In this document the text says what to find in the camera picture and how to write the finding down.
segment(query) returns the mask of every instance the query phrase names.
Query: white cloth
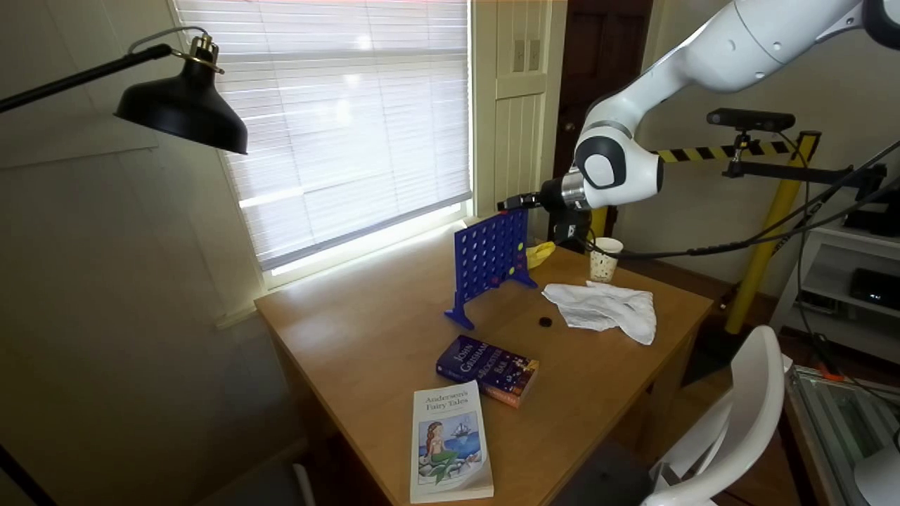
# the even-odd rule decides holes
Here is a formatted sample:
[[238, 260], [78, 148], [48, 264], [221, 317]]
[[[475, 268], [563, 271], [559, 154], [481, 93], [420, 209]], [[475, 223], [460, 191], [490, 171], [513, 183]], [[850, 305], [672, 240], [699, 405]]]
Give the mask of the white cloth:
[[587, 286], [549, 284], [544, 297], [559, 307], [573, 328], [602, 332], [620, 327], [631, 339], [650, 345], [656, 336], [653, 294], [588, 281]]

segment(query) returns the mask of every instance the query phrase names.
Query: window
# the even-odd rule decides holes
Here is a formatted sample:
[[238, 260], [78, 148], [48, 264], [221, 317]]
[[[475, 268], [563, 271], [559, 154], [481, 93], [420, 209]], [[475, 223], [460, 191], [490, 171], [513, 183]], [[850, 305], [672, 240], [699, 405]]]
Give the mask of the window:
[[265, 271], [472, 196], [466, 0], [174, 0], [249, 130], [223, 154]]

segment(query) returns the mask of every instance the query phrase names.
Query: book cover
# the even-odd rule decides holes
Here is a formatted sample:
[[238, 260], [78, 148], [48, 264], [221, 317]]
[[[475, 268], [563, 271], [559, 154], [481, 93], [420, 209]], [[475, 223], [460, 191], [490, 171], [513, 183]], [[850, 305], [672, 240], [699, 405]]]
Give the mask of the book cover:
[[415, 392], [411, 463], [409, 501], [414, 504], [493, 497], [475, 382]]
[[469, 336], [459, 336], [437, 360], [437, 373], [465, 383], [478, 382], [486, 395], [518, 408], [534, 384], [540, 363]]

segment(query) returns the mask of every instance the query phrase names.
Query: caution tape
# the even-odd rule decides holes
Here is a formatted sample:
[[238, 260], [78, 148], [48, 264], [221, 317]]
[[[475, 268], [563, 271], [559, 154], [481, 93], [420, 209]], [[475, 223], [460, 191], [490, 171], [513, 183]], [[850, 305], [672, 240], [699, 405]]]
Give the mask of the caution tape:
[[[764, 155], [786, 155], [793, 150], [784, 141], [760, 142], [753, 141], [743, 151], [743, 156], [760, 157]], [[734, 158], [734, 146], [705, 146], [701, 148], [660, 149], [651, 151], [662, 158], [666, 163], [718, 160]]]

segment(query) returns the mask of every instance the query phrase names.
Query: wooden door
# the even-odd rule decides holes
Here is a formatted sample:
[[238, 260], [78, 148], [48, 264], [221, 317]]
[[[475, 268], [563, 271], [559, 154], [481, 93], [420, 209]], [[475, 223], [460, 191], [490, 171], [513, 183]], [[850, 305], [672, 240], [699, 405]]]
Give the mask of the wooden door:
[[653, 0], [569, 0], [553, 177], [572, 166], [588, 108], [641, 71]]

